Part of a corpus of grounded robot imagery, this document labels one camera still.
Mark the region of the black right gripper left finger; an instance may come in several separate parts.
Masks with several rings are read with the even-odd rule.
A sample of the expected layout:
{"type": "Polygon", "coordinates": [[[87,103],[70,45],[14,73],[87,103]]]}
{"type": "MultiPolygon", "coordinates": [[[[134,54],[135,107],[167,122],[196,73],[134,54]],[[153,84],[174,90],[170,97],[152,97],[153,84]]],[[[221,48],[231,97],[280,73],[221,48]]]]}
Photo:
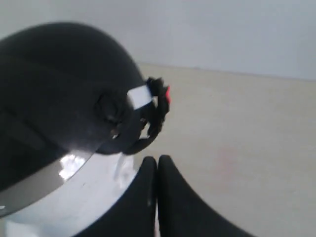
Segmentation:
{"type": "Polygon", "coordinates": [[[130,186],[80,237],[154,237],[157,162],[145,157],[130,186]]]}

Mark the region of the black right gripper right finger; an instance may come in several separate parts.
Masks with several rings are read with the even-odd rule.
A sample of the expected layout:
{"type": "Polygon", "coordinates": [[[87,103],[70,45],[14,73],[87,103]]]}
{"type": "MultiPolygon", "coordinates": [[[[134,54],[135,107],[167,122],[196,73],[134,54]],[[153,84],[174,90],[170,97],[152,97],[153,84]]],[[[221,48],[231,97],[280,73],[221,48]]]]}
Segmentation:
{"type": "Polygon", "coordinates": [[[158,161],[158,220],[162,237],[248,237],[186,182],[170,156],[158,161]]]}

